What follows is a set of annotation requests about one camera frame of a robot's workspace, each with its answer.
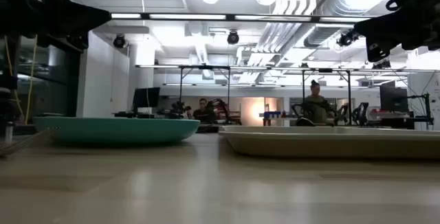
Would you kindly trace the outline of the beige tray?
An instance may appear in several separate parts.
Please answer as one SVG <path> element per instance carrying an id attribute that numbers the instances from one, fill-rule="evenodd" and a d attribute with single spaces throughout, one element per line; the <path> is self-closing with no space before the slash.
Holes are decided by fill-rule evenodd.
<path id="1" fill-rule="evenodd" d="M 440 159 L 440 131 L 349 126 L 223 126 L 234 152 L 260 157 Z"/>

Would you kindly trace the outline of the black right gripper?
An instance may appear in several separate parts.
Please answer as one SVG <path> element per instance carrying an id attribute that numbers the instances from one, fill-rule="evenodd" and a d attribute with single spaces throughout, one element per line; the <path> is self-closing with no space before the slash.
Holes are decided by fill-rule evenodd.
<path id="1" fill-rule="evenodd" d="M 389 0 L 386 9 L 393 13 L 354 25 L 366 38 L 370 63 L 387 58 L 389 50 L 398 45 L 404 50 L 440 49 L 440 0 Z"/>

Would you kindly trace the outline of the teal plate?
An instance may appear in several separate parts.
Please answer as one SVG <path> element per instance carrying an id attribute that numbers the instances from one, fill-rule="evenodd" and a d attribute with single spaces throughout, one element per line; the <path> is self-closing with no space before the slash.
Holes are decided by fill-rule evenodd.
<path id="1" fill-rule="evenodd" d="M 198 120 L 126 117 L 36 117 L 38 131 L 52 132 L 63 146 L 149 146 L 179 143 L 199 128 Z"/>

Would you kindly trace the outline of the small white cylinder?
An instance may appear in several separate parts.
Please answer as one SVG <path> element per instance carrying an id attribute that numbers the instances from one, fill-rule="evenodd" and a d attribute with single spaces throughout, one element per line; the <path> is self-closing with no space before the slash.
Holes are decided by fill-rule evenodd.
<path id="1" fill-rule="evenodd" d="M 12 143 L 13 133 L 14 133 L 14 123 L 13 122 L 7 122 L 5 124 L 5 138 L 4 138 L 4 143 L 5 144 L 11 144 Z"/>

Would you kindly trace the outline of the overhead light bar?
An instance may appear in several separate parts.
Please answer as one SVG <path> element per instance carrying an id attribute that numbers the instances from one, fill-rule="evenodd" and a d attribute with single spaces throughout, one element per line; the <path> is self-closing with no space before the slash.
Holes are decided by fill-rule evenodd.
<path id="1" fill-rule="evenodd" d="M 371 16 L 316 16 L 278 14 L 193 14 L 193 13 L 111 13 L 112 20 L 150 21 L 225 21 L 266 23 L 328 23 L 354 24 Z"/>

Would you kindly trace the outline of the black metal frame stand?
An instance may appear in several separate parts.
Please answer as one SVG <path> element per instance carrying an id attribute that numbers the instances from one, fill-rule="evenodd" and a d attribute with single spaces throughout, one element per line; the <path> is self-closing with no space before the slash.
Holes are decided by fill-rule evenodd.
<path id="1" fill-rule="evenodd" d="M 349 125 L 352 125 L 352 108 L 351 108 L 351 72 L 352 69 L 347 68 L 300 68 L 301 76 L 302 76 L 302 98 L 305 100 L 305 72 L 318 72 L 322 74 L 332 74 L 337 73 L 347 82 L 347 93 L 348 93 L 348 111 L 349 111 Z"/>
<path id="2" fill-rule="evenodd" d="M 230 76 L 231 76 L 231 67 L 230 66 L 221 66 L 221 65 L 179 65 L 178 66 L 180 68 L 180 81 L 179 81 L 179 101 L 182 102 L 182 90 L 183 90 L 183 79 L 185 78 L 184 76 L 184 70 L 185 69 L 199 69 L 199 70 L 210 70 L 210 71 L 214 71 L 214 70 L 227 70 L 228 71 L 228 75 L 226 76 L 226 79 L 228 81 L 228 93 L 227 93 L 227 104 L 225 106 L 225 114 L 229 114 L 230 113 Z"/>

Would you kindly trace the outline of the standing person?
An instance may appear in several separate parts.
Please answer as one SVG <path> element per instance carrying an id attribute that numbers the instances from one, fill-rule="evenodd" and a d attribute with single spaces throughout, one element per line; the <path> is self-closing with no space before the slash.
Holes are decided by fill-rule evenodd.
<path id="1" fill-rule="evenodd" d="M 327 124 L 328 119 L 334 117 L 334 111 L 329 102 L 320 95 L 320 84 L 312 80 L 310 91 L 310 95 L 305 98 L 309 113 L 307 118 L 315 124 Z"/>

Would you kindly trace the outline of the seated person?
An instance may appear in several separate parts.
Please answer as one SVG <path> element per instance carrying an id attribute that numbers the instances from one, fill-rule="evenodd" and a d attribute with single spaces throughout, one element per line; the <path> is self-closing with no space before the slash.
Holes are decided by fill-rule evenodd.
<path id="1" fill-rule="evenodd" d="M 208 108 L 208 101 L 205 98 L 199 100 L 199 108 L 196 109 L 192 116 L 201 123 L 210 124 L 216 121 L 216 113 Z"/>

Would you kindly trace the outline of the black monitor on arm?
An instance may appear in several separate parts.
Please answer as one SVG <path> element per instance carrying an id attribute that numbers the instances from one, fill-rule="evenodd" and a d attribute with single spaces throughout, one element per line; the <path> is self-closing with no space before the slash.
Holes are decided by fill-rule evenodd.
<path id="1" fill-rule="evenodd" d="M 408 92 L 398 87 L 379 88 L 381 110 L 390 112 L 408 112 Z"/>

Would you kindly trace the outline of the black computer monitor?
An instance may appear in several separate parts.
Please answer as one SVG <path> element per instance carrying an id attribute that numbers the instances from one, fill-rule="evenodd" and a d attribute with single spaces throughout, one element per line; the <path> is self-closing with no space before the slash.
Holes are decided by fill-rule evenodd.
<path id="1" fill-rule="evenodd" d="M 159 87 L 136 89 L 133 96 L 133 108 L 155 108 L 158 106 L 159 96 Z"/>

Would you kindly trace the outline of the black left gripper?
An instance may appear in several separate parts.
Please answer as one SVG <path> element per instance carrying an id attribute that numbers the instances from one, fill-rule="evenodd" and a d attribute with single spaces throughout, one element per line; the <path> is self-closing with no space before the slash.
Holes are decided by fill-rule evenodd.
<path id="1" fill-rule="evenodd" d="M 71 0 L 0 0 L 0 36 L 66 36 L 76 49 L 89 48 L 89 31 L 111 20 L 110 12 Z"/>

